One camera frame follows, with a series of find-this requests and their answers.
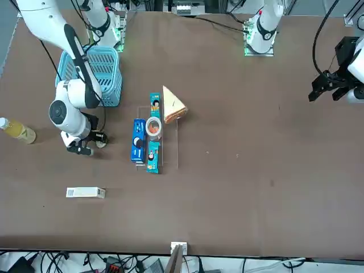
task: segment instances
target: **plastic basket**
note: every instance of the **plastic basket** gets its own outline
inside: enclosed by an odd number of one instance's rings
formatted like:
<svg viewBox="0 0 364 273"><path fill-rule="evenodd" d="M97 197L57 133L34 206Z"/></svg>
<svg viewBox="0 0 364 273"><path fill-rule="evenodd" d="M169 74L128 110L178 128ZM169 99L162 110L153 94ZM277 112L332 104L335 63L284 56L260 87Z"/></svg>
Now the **plastic basket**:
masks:
<svg viewBox="0 0 364 273"><path fill-rule="evenodd" d="M105 106L118 106L121 99L122 77L119 69L119 54L114 48L92 47L87 52L91 69L102 89L102 101ZM71 57L63 51L58 65L62 80L77 78L75 65Z"/></svg>

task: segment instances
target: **white box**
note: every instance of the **white box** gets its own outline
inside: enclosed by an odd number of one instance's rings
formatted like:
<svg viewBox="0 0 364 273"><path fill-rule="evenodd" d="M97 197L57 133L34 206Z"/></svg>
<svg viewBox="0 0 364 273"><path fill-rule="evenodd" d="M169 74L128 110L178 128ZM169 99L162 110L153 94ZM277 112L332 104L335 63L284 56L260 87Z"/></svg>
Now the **white box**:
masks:
<svg viewBox="0 0 364 273"><path fill-rule="evenodd" d="M105 198L105 190L99 187L67 188L66 197L98 197Z"/></svg>

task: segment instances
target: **brown table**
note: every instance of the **brown table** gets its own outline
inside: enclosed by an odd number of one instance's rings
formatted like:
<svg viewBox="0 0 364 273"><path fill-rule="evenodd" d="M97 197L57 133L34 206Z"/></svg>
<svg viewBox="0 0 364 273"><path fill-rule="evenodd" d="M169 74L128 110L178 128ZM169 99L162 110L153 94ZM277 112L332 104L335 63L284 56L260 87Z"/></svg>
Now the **brown table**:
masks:
<svg viewBox="0 0 364 273"><path fill-rule="evenodd" d="M75 13L65 17L83 30ZM19 22L0 115L38 139L24 146L0 134L0 247L168 253L181 240L190 254L362 258L364 107L330 94L308 102L321 20L284 17L275 57L243 57L240 33L137 13L121 57L122 102L107 109L112 142L93 158L66 152L48 118L55 71ZM317 45L322 70L350 34L342 18L328 20ZM58 61L61 51L48 47ZM130 142L137 106L162 85L190 111L179 122L179 169L152 175L130 163ZM66 199L72 186L105 187L107 198Z"/></svg>

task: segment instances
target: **juice bottle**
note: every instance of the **juice bottle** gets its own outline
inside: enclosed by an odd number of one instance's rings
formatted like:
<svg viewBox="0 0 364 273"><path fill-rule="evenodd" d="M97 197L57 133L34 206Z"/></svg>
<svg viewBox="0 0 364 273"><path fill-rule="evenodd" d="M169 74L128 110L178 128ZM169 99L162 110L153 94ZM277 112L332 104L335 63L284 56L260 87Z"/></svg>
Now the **juice bottle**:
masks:
<svg viewBox="0 0 364 273"><path fill-rule="evenodd" d="M31 144L35 141L35 132L18 121L0 118L0 129L13 138L17 138L26 144Z"/></svg>

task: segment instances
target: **bottle cap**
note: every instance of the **bottle cap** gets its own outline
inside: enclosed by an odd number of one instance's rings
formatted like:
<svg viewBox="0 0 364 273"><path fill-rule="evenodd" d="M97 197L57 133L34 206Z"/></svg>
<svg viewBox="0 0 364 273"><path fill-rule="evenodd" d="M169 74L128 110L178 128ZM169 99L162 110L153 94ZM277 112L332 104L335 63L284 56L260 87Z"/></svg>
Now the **bottle cap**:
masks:
<svg viewBox="0 0 364 273"><path fill-rule="evenodd" d="M6 118L0 118L0 129L5 129L9 125L9 121Z"/></svg>

